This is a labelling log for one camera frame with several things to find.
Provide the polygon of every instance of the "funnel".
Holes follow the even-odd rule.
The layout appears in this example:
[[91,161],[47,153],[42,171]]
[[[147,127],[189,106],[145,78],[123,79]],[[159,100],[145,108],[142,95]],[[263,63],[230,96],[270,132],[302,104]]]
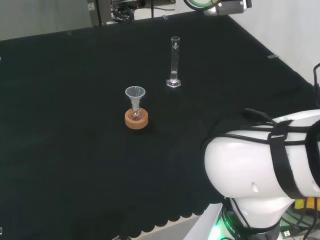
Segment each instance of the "funnel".
[[131,129],[142,129],[148,124],[148,113],[140,108],[140,99],[145,95],[146,90],[140,86],[130,86],[125,94],[130,98],[132,108],[125,113],[125,124]]
[[130,86],[125,90],[125,94],[131,99],[132,109],[139,108],[140,99],[145,95],[146,90],[140,86]]

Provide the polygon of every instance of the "black cable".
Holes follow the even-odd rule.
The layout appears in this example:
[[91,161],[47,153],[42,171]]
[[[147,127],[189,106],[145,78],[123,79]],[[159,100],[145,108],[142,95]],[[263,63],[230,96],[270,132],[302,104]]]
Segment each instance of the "black cable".
[[238,210],[238,212],[239,212],[240,216],[242,217],[243,221],[245,222],[247,228],[250,228],[250,225],[249,225],[248,221],[246,220],[245,216],[244,216],[244,215],[242,214],[242,212],[240,211],[240,208],[239,208],[236,200],[234,200],[233,198],[230,198],[230,199],[232,199],[232,201],[233,201],[236,209]]
[[[257,132],[271,132],[272,127],[259,127],[257,126],[242,126],[239,130],[246,130],[246,131],[257,131]],[[306,134],[310,129],[309,126],[288,126],[288,131],[291,133],[300,133]]]
[[288,215],[289,215],[290,217],[292,217],[294,220],[297,220],[297,222],[296,222],[296,223],[293,225],[293,227],[292,227],[293,229],[296,228],[296,227],[298,227],[300,224],[304,224],[304,225],[306,225],[306,226],[308,226],[308,227],[311,227],[311,224],[303,221],[303,220],[304,220],[304,217],[305,217],[305,215],[306,215],[306,211],[307,211],[307,203],[308,203],[308,201],[307,201],[307,199],[305,199],[305,200],[304,200],[304,203],[303,203],[303,209],[302,209],[303,212],[302,212],[300,218],[297,218],[296,216],[294,216],[294,215],[291,214],[290,212],[286,211],[286,214],[288,214]]
[[[230,134],[230,133],[224,133],[224,134],[217,134],[213,138],[231,138],[231,139],[240,139],[240,140],[246,140],[249,142],[254,142],[257,144],[269,144],[268,140],[249,137],[249,136],[242,136],[242,135],[236,135],[236,134]],[[297,146],[297,145],[304,145],[305,141],[285,141],[284,145],[286,146]]]
[[318,220],[318,198],[315,197],[314,198],[314,219],[313,219],[313,223],[312,223],[311,227],[308,229],[308,231],[305,233],[305,235],[303,236],[302,240],[306,240],[307,239],[308,235],[311,233],[312,229],[317,224],[317,220]]
[[320,63],[318,63],[314,68],[313,68],[313,76],[314,76],[314,96],[315,96],[315,103],[318,108],[320,108],[320,87],[318,84],[318,79],[317,79],[317,69],[320,67]]
[[99,25],[102,25],[102,21],[101,21],[101,15],[100,15],[100,6],[99,6],[99,0],[95,0],[95,5],[96,5],[96,12],[98,15],[98,20],[99,20]]
[[196,10],[196,11],[205,11],[205,10],[209,10],[209,9],[212,9],[213,7],[217,6],[221,0],[219,0],[218,2],[216,2],[215,4],[211,5],[211,6],[207,6],[207,7],[196,7],[196,6],[193,6],[188,0],[183,0],[184,3],[189,7],[191,8],[192,10]]
[[314,85],[318,85],[318,80],[317,80],[317,69],[320,67],[320,63],[315,65],[313,68],[313,75],[314,75]]
[[164,8],[157,7],[157,6],[155,6],[153,9],[159,9],[159,10],[164,10],[164,11],[174,11],[175,10],[175,9],[164,9]]
[[151,18],[154,18],[154,0],[151,0]]

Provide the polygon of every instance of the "table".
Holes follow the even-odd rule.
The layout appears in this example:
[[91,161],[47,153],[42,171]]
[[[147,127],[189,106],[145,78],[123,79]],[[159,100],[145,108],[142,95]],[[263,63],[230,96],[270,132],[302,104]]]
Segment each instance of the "table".
[[[251,123],[243,108],[316,107],[311,85],[271,54],[228,16],[195,12],[0,42],[2,239],[136,237],[219,202],[206,136]],[[124,121],[133,85],[146,90],[141,131]]]

